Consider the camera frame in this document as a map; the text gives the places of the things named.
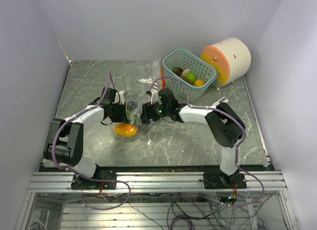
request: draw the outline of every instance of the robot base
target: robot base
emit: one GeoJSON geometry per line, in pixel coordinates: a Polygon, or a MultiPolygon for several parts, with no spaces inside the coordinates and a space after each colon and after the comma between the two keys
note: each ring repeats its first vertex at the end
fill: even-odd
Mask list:
{"type": "MultiPolygon", "coordinates": [[[[95,175],[93,176],[94,179],[103,179],[103,180],[116,180],[117,175],[116,173],[107,170],[107,169],[101,169],[97,166],[95,175]]],[[[115,189],[116,182],[107,182],[105,183],[103,189],[115,189]]],[[[73,181],[71,184],[71,189],[77,190],[88,190],[88,189],[100,189],[101,182],[94,182],[87,179],[84,179],[80,176],[74,175],[73,181]]]]}
{"type": "Polygon", "coordinates": [[[200,181],[204,182],[205,189],[233,189],[234,184],[237,184],[238,189],[247,188],[244,174],[238,171],[231,176],[227,176],[221,172],[206,172],[204,173],[204,180],[200,181]]]}

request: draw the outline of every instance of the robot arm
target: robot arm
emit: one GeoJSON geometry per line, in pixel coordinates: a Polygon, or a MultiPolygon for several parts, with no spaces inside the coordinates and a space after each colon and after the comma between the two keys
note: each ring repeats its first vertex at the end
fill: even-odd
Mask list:
{"type": "MultiPolygon", "coordinates": [[[[173,93],[168,89],[162,89],[158,92],[161,104],[144,104],[146,110],[141,119],[144,123],[156,121],[160,117],[168,116],[177,122],[198,122],[209,126],[216,142],[221,145],[221,164],[220,170],[231,178],[237,174],[238,153],[236,146],[242,138],[242,130],[231,119],[219,112],[203,109],[192,109],[186,104],[179,104],[173,93]]],[[[227,103],[220,103],[211,108],[218,109],[233,117],[245,129],[245,124],[238,115],[231,109],[227,103]]]]}
{"type": "MultiPolygon", "coordinates": [[[[94,107],[99,99],[100,97],[96,98],[86,108],[91,109],[94,107]]],[[[58,137],[55,147],[57,162],[59,162],[61,166],[70,166],[78,173],[87,177],[93,177],[96,173],[97,166],[87,157],[83,156],[84,132],[89,130],[95,123],[107,117],[113,122],[126,122],[124,91],[117,92],[114,89],[108,88],[105,98],[99,107],[89,110],[65,126],[58,137]]],[[[66,119],[55,118],[51,122],[43,151],[45,159],[53,160],[52,146],[55,135],[61,125],[71,118],[72,117],[66,119]]]]}

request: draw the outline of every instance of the cable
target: cable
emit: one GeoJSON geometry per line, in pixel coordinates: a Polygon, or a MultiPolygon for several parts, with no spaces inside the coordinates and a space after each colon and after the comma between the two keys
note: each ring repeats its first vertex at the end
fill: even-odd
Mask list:
{"type": "Polygon", "coordinates": [[[252,199],[254,196],[260,196],[260,195],[258,195],[258,194],[255,194],[255,195],[253,195],[250,199],[252,199]]]}
{"type": "MultiPolygon", "coordinates": [[[[213,217],[214,217],[214,219],[216,220],[216,222],[217,222],[217,224],[221,227],[221,229],[223,229],[223,228],[226,228],[226,229],[230,229],[230,227],[229,228],[227,228],[226,226],[224,226],[224,225],[222,225],[220,222],[218,222],[218,219],[217,219],[217,217],[216,217],[216,215],[214,214],[214,209],[213,209],[213,207],[210,205],[210,209],[211,209],[211,212],[212,212],[212,215],[213,215],[213,217]]],[[[224,220],[222,217],[221,217],[221,215],[220,215],[220,211],[222,211],[224,208],[222,208],[222,209],[219,209],[218,211],[217,211],[217,213],[218,213],[218,217],[220,216],[220,218],[222,219],[222,220],[224,220]]]]}
{"type": "MultiPolygon", "coordinates": [[[[181,198],[181,199],[183,199],[183,200],[186,200],[184,197],[182,197],[181,195],[176,195],[175,196],[176,198],[172,201],[172,203],[171,203],[171,205],[169,206],[169,209],[168,209],[168,212],[167,212],[167,222],[168,222],[168,215],[169,215],[169,210],[170,210],[170,208],[172,208],[173,207],[173,204],[175,203],[176,204],[176,200],[178,199],[178,198],[181,198]]],[[[211,213],[211,214],[209,214],[209,215],[205,215],[204,214],[204,212],[198,207],[198,205],[197,204],[195,204],[194,202],[192,202],[192,201],[190,201],[202,214],[203,214],[203,218],[193,218],[193,217],[190,217],[189,215],[187,215],[177,204],[177,207],[182,211],[182,213],[185,215],[185,217],[186,218],[188,218],[188,219],[197,219],[197,220],[202,220],[202,219],[206,219],[207,221],[208,221],[208,223],[213,227],[213,228],[215,228],[215,226],[214,226],[214,224],[209,220],[209,218],[208,218],[208,216],[210,216],[211,214],[213,214],[213,213],[211,213]]]]}
{"type": "Polygon", "coordinates": [[[252,222],[251,222],[251,226],[252,226],[252,223],[253,223],[253,220],[254,220],[254,216],[257,215],[257,213],[259,212],[259,210],[261,209],[261,207],[263,206],[263,204],[264,204],[267,200],[269,200],[272,196],[273,196],[273,195],[270,195],[270,196],[259,206],[258,210],[257,210],[252,216],[248,217],[248,218],[239,226],[239,228],[238,228],[237,230],[239,230],[240,227],[242,227],[242,225],[245,224],[246,221],[249,220],[250,218],[253,218],[253,219],[252,219],[252,222]]]}
{"type": "Polygon", "coordinates": [[[170,223],[170,230],[173,230],[173,227],[175,223],[179,220],[183,220],[185,223],[187,223],[188,230],[195,230],[195,226],[193,225],[192,221],[189,218],[184,218],[185,215],[178,215],[172,219],[172,222],[170,223]]]}
{"type": "Polygon", "coordinates": [[[111,125],[113,122],[111,121],[111,123],[105,124],[105,123],[103,123],[102,121],[100,121],[100,123],[101,123],[102,125],[104,125],[104,126],[109,126],[109,125],[111,125]]]}
{"type": "Polygon", "coordinates": [[[121,194],[120,196],[118,197],[112,197],[111,199],[110,198],[107,198],[109,200],[109,202],[113,201],[113,200],[116,200],[116,199],[120,199],[123,195],[125,195],[125,193],[121,194]]]}
{"type": "Polygon", "coordinates": [[[140,214],[142,214],[142,215],[143,215],[144,217],[146,217],[148,220],[151,220],[151,221],[153,221],[154,223],[156,223],[157,225],[159,225],[159,227],[160,227],[162,230],[165,230],[165,229],[162,227],[162,225],[160,225],[157,221],[155,221],[155,220],[149,218],[149,217],[146,216],[141,210],[138,210],[138,209],[134,208],[130,203],[128,203],[128,204],[131,206],[132,209],[138,211],[140,214]]]}
{"type": "Polygon", "coordinates": [[[236,222],[236,217],[234,217],[234,221],[232,222],[231,220],[232,220],[232,216],[233,216],[233,213],[234,213],[234,208],[232,209],[232,213],[231,213],[231,218],[230,218],[230,223],[229,223],[229,229],[230,229],[230,227],[231,227],[231,224],[234,224],[235,222],[236,222]]]}
{"type": "Polygon", "coordinates": [[[104,183],[100,183],[100,190],[99,190],[99,197],[103,196],[103,188],[104,188],[104,183]]]}
{"type": "Polygon", "coordinates": [[[234,208],[232,209],[232,215],[231,215],[230,222],[228,222],[226,219],[224,219],[224,218],[221,216],[221,214],[220,214],[220,212],[221,212],[224,208],[220,209],[219,206],[216,206],[216,210],[214,210],[212,206],[210,206],[210,208],[211,208],[213,211],[215,211],[215,212],[217,213],[218,217],[219,217],[220,219],[222,219],[226,224],[234,224],[234,223],[235,223],[234,208]]]}
{"type": "Polygon", "coordinates": [[[202,220],[202,219],[206,219],[207,217],[209,217],[210,215],[212,215],[212,214],[208,214],[208,215],[205,215],[205,216],[202,217],[202,218],[191,217],[191,216],[189,216],[188,214],[186,214],[176,202],[174,202],[174,203],[172,203],[172,213],[174,214],[175,217],[177,217],[177,215],[175,214],[174,209],[173,209],[174,204],[179,208],[179,210],[183,213],[183,215],[184,215],[187,219],[202,220]]]}
{"type": "Polygon", "coordinates": [[[46,226],[42,223],[42,221],[41,221],[41,220],[39,220],[39,219],[35,219],[35,220],[33,220],[33,222],[35,222],[35,223],[39,223],[40,225],[42,225],[42,226],[44,227],[44,229],[45,229],[45,230],[48,230],[48,229],[46,228],[46,226]]]}
{"type": "Polygon", "coordinates": [[[120,104],[120,102],[121,102],[121,97],[120,97],[119,91],[117,91],[117,90],[115,90],[115,91],[118,93],[118,96],[119,96],[119,102],[116,103],[116,104],[120,104]]]}

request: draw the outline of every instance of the toy fruit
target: toy fruit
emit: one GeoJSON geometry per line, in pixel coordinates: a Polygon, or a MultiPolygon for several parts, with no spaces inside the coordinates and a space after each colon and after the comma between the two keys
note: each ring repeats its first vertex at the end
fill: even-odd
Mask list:
{"type": "Polygon", "coordinates": [[[197,80],[194,73],[188,73],[185,77],[189,80],[190,83],[194,83],[197,80]]]}
{"type": "Polygon", "coordinates": [[[119,136],[133,137],[137,134],[138,128],[129,123],[121,123],[114,127],[114,132],[119,136]]]}
{"type": "Polygon", "coordinates": [[[201,79],[196,80],[196,81],[194,82],[194,86],[196,86],[196,87],[201,87],[201,86],[203,86],[204,84],[205,84],[204,81],[201,80],[201,79]]]}
{"type": "Polygon", "coordinates": [[[183,70],[182,76],[186,77],[190,73],[190,69],[183,70]]]}
{"type": "Polygon", "coordinates": [[[183,73],[183,69],[180,68],[180,67],[173,66],[173,72],[174,72],[174,74],[176,74],[176,75],[178,75],[180,77],[182,75],[182,73],[183,73]]]}

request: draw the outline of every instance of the metal frame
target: metal frame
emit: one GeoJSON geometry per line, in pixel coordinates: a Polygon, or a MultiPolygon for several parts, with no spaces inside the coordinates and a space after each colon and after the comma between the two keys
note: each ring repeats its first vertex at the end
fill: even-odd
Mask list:
{"type": "Polygon", "coordinates": [[[294,208],[290,201],[287,190],[279,191],[279,198],[282,207],[283,215],[286,216],[286,224],[289,230],[299,230],[299,224],[295,215],[294,208]]]}
{"type": "MultiPolygon", "coordinates": [[[[262,182],[266,191],[286,190],[286,184],[280,171],[250,172],[262,182]]],[[[232,192],[232,189],[205,189],[203,172],[117,172],[117,180],[127,182],[133,193],[178,193],[178,192],[232,192]]],[[[73,190],[70,188],[74,174],[71,172],[33,173],[28,192],[48,193],[98,193],[99,190],[73,190]]],[[[239,192],[262,191],[260,183],[245,175],[246,189],[239,192]]],[[[107,193],[127,193],[126,185],[118,183],[115,190],[107,193]]]]}
{"type": "Polygon", "coordinates": [[[67,77],[65,79],[63,90],[62,90],[61,95],[60,95],[60,99],[59,99],[58,106],[57,106],[57,109],[56,109],[55,117],[58,116],[58,113],[59,113],[59,110],[60,110],[60,107],[61,107],[61,102],[63,101],[66,85],[68,83],[68,79],[69,79],[69,76],[70,76],[70,71],[71,71],[72,66],[73,66],[73,61],[70,60],[69,61],[69,68],[68,68],[68,72],[67,72],[67,77]]]}
{"type": "Polygon", "coordinates": [[[262,135],[262,131],[261,131],[261,128],[260,128],[258,117],[257,117],[256,111],[255,111],[254,106],[253,106],[253,102],[252,102],[251,95],[250,95],[250,92],[249,92],[249,89],[248,89],[247,81],[246,81],[244,76],[242,76],[242,79],[243,79],[243,84],[246,87],[247,95],[248,95],[249,102],[250,102],[250,105],[251,105],[251,108],[252,108],[252,111],[253,111],[253,115],[254,115],[254,118],[255,118],[255,121],[256,121],[256,125],[257,125],[258,131],[259,131],[259,135],[260,135],[260,139],[261,139],[261,142],[262,142],[262,145],[263,145],[263,149],[264,149],[265,154],[267,154],[267,157],[268,157],[268,152],[267,152],[266,145],[265,145],[265,142],[264,142],[264,138],[263,138],[263,135],[262,135]]]}
{"type": "Polygon", "coordinates": [[[14,228],[15,230],[25,230],[27,226],[29,225],[36,196],[37,196],[37,193],[34,193],[34,192],[32,193],[27,192],[25,194],[23,204],[20,210],[20,214],[15,224],[15,228],[14,228]]]}

